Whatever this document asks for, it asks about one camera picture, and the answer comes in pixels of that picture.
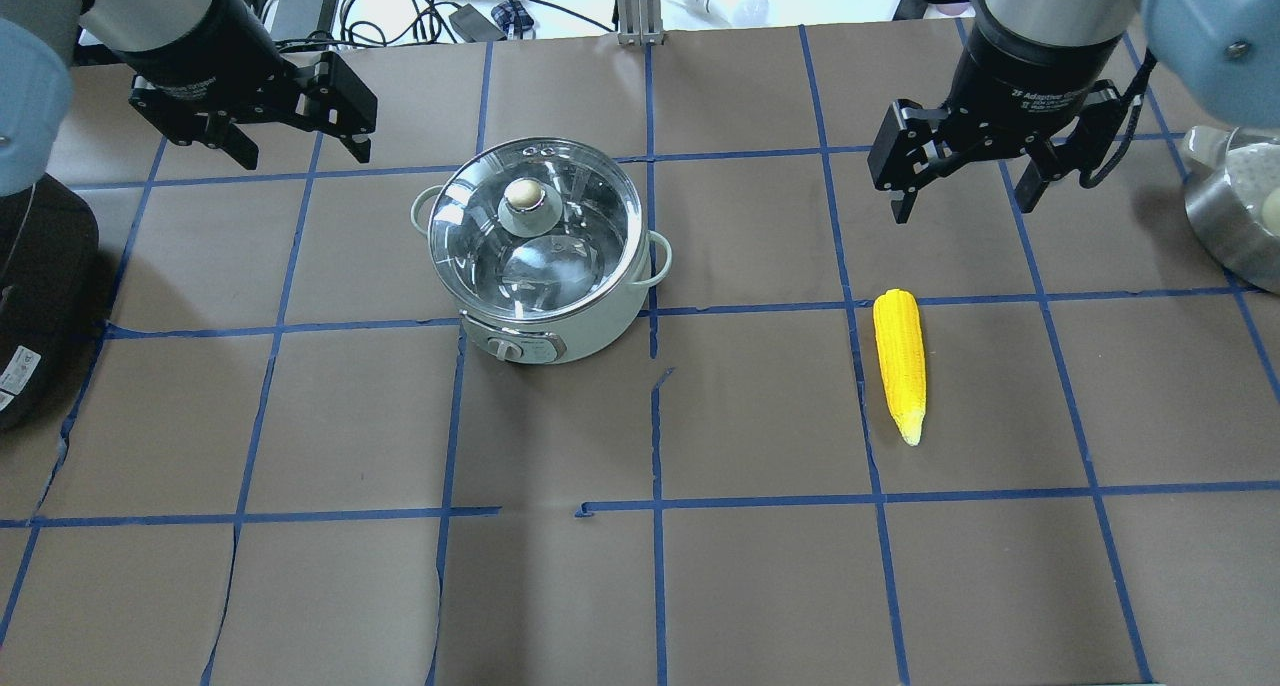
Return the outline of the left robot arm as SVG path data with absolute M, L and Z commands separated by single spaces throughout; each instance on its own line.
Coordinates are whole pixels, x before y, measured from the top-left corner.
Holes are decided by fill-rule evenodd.
M 131 106 L 173 145 L 259 165 L 246 124 L 284 124 L 338 140 L 369 163 L 378 99 L 339 52 L 284 58 L 244 0 L 3 0 L 3 195 L 47 172 L 70 108 L 81 31 L 131 67 Z

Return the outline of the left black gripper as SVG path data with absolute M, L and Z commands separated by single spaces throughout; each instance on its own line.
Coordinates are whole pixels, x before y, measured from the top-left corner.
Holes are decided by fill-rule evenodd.
M 220 150 L 256 170 L 259 147 L 242 124 L 284 124 L 333 136 L 369 163 L 378 97 L 339 52 L 296 67 L 243 0 L 206 0 L 200 17 L 152 49 L 120 49 L 137 77 L 129 102 L 173 145 Z

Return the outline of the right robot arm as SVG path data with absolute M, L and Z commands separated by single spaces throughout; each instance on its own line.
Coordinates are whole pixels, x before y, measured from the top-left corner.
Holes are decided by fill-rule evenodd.
M 968 3 L 972 33 L 938 108 L 892 102 L 868 157 L 905 224 L 919 191 L 970 163 L 1028 157 L 1023 212 L 1056 180 L 1096 188 L 1133 140 L 1155 67 L 1208 115 L 1275 129 L 1279 0 L 928 0 Z

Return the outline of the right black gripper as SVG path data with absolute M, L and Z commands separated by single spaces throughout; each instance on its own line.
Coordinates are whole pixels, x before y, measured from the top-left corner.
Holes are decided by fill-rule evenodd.
M 1032 212 L 1048 186 L 1079 172 L 1096 188 L 1129 148 L 1120 143 L 1129 101 L 1101 72 L 1121 27 L 1073 33 L 1078 8 L 1065 17 L 1015 27 L 993 6 L 975 6 L 975 24 L 941 108 L 896 99 L 868 156 L 876 189 L 887 191 L 896 224 L 906 224 L 919 191 L 969 163 L 1016 157 L 1029 165 L 1018 180 L 1018 209 Z

